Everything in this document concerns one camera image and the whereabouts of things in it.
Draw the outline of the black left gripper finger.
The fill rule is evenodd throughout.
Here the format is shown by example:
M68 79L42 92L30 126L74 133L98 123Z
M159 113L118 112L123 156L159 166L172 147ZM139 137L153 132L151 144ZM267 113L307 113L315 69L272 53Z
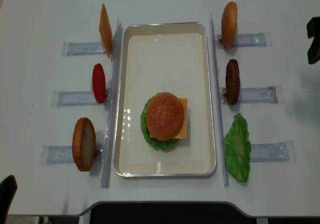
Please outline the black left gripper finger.
M17 191L17 181L14 175L9 175L0 184L0 223L5 223L12 200Z

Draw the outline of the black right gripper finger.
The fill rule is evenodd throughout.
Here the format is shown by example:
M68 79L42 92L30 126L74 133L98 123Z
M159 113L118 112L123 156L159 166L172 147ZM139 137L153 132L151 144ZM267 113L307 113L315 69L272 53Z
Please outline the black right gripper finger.
M308 63L315 64L320 57L320 17L313 17L306 25L307 37L313 38L312 44L307 52Z

